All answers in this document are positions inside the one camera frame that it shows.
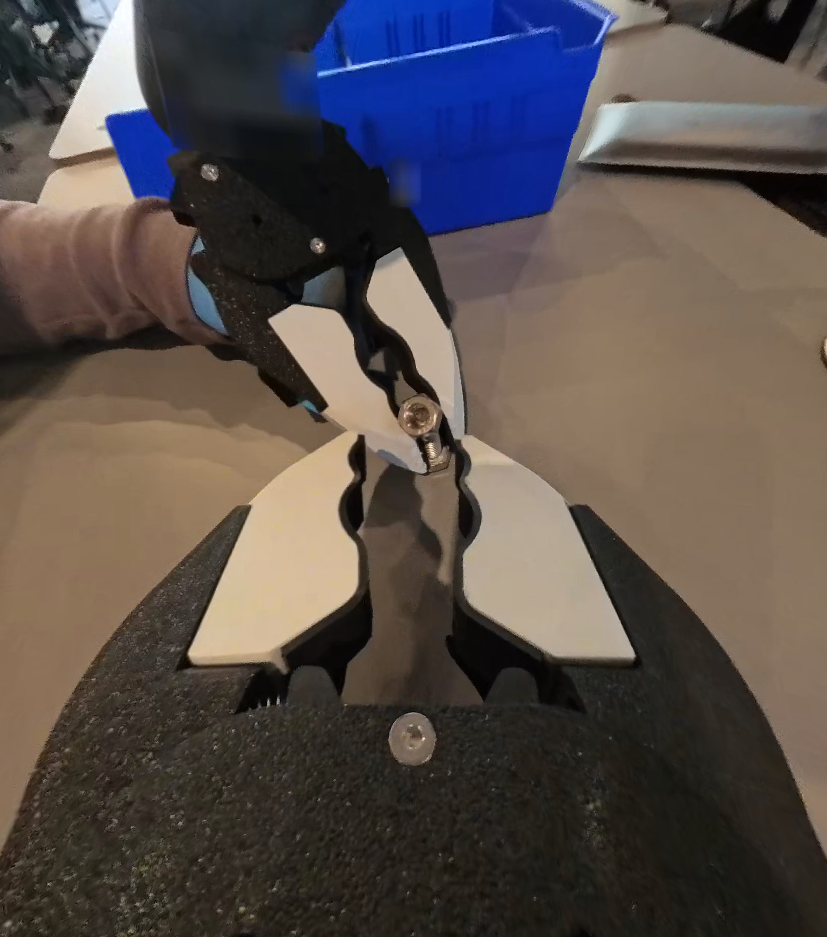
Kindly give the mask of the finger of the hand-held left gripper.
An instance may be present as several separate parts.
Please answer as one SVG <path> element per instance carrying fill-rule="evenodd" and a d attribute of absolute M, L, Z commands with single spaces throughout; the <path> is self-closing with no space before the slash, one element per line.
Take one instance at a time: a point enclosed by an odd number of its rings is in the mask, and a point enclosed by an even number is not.
<path fill-rule="evenodd" d="M 440 404 L 454 439 L 466 434 L 466 401 L 454 334 L 404 249 L 378 259 L 365 290 L 374 317 L 410 352 L 416 374 Z"/>
<path fill-rule="evenodd" d="M 401 429 L 388 394 L 362 369 L 349 325 L 336 310 L 288 306 L 268 325 L 322 396 L 317 409 L 326 419 L 363 437 L 392 464 L 427 473 L 421 449 Z"/>

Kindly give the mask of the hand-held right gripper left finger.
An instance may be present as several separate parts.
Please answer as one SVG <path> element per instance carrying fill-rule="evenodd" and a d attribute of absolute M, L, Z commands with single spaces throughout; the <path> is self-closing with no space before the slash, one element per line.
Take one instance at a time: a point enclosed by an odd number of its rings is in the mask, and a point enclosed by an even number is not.
<path fill-rule="evenodd" d="M 310 643 L 358 606 L 367 588 L 360 521 L 364 446 L 343 432 L 284 469 L 245 519 L 187 650 L 196 667 L 293 670 Z"/>

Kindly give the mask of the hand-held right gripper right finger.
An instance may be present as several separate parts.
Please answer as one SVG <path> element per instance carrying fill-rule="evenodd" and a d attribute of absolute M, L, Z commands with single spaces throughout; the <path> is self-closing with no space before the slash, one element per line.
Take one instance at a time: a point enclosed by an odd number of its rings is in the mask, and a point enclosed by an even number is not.
<path fill-rule="evenodd" d="M 461 451 L 456 574 L 466 613 L 544 662 L 633 665 L 636 652 L 565 498 L 475 436 Z"/>

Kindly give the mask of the silver hex bolt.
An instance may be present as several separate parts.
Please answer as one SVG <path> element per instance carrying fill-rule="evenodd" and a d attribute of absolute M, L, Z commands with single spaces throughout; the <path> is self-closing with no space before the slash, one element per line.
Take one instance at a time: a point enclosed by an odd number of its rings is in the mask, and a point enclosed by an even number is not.
<path fill-rule="evenodd" d="M 443 437 L 443 410 L 438 402 L 425 394 L 416 394 L 400 404 L 397 423 L 413 440 L 423 461 L 425 445 L 433 443 L 450 447 Z"/>

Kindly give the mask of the blue plastic bin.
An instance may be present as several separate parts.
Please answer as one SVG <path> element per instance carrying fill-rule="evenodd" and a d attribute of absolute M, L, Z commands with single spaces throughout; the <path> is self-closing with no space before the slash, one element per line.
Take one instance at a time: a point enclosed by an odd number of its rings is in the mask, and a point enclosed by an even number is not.
<path fill-rule="evenodd" d="M 431 235 L 551 210 L 618 16 L 596 2 L 129 2 L 142 105 L 106 118 L 133 193 L 168 159 L 321 164 L 340 127 Z"/>

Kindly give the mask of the person's left forearm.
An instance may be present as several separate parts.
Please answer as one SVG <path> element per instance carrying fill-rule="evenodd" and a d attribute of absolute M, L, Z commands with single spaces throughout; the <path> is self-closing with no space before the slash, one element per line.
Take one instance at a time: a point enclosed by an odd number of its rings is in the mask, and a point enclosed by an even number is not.
<path fill-rule="evenodd" d="M 158 198 L 71 210 L 0 201 L 0 356 L 150 328 L 228 344 L 191 308 L 185 268 L 196 237 Z"/>

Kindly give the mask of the grey pouch with snap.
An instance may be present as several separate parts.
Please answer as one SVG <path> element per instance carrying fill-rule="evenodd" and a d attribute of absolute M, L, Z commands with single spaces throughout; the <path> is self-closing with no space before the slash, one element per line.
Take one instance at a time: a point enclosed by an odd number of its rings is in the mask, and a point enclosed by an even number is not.
<path fill-rule="evenodd" d="M 596 113 L 588 166 L 827 176 L 827 107 L 630 101 Z"/>

